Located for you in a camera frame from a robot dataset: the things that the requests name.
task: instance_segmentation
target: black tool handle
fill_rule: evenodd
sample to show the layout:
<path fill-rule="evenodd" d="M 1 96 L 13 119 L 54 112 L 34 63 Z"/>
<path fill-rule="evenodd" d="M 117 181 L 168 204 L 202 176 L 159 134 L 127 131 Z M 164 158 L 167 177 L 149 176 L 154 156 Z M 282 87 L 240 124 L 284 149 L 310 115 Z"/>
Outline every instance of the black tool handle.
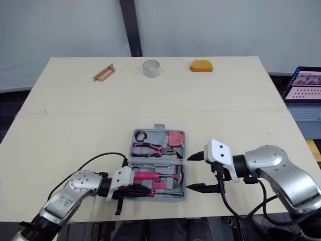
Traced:
<path fill-rule="evenodd" d="M 161 152 L 152 152 L 152 153 L 143 154 L 143 153 L 133 152 L 133 153 L 131 153 L 131 156 L 132 157 L 161 157 L 162 153 Z"/>
<path fill-rule="evenodd" d="M 135 146 L 136 147 L 150 147 L 150 148 L 153 148 L 158 151 L 160 151 L 162 149 L 161 145 L 155 145 L 155 144 L 151 144 L 148 142 L 135 143 Z"/>

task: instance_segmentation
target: hammer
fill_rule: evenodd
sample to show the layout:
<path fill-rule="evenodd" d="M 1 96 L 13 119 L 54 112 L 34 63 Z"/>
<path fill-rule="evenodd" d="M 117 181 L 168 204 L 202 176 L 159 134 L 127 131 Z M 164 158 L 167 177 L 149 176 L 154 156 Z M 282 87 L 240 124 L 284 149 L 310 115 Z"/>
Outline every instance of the hammer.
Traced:
<path fill-rule="evenodd" d="M 182 166 L 177 165 L 176 166 L 176 174 L 168 175 L 168 174 L 160 174 L 157 172 L 135 172 L 134 173 L 134 179 L 158 179 L 160 177 L 171 177 L 173 179 L 176 179 L 176 185 L 174 186 L 174 189 L 177 188 L 182 180 L 183 180 L 183 173 L 182 173 Z"/>

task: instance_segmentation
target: clear tape roll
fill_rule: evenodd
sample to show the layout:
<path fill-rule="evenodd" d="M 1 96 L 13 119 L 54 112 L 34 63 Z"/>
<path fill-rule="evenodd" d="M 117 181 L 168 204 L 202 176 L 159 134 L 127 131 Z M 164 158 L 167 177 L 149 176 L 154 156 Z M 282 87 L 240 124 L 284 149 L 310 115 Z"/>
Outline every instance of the clear tape roll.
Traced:
<path fill-rule="evenodd" d="M 156 60 L 147 60 L 143 64 L 143 72 L 148 78 L 156 78 L 159 76 L 159 62 Z"/>

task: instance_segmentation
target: yellow sponge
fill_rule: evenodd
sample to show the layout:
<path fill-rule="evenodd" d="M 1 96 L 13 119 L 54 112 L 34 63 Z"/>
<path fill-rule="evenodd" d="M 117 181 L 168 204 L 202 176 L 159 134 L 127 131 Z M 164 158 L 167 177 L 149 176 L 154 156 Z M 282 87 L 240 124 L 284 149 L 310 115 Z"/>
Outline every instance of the yellow sponge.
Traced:
<path fill-rule="evenodd" d="M 208 60 L 195 60 L 190 66 L 192 72 L 213 72 L 213 65 Z"/>

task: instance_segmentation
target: gray toolbox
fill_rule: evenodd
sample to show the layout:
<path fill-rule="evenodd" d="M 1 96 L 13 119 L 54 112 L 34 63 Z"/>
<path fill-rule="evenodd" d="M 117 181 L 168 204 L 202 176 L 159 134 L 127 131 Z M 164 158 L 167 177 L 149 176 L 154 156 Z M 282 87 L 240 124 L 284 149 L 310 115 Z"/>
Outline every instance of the gray toolbox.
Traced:
<path fill-rule="evenodd" d="M 176 145 L 179 143 L 179 140 L 173 136 L 183 136 L 183 143 L 180 146 L 170 147 L 169 139 L 171 145 L 173 140 Z M 135 199 L 185 200 L 186 166 L 182 163 L 186 154 L 185 143 L 186 136 L 183 131 L 166 130 L 163 124 L 155 124 L 154 129 L 135 129 L 133 131 L 129 150 L 132 161 L 128 162 L 128 166 L 135 172 L 134 183 L 152 190 L 151 195 L 135 197 Z"/>

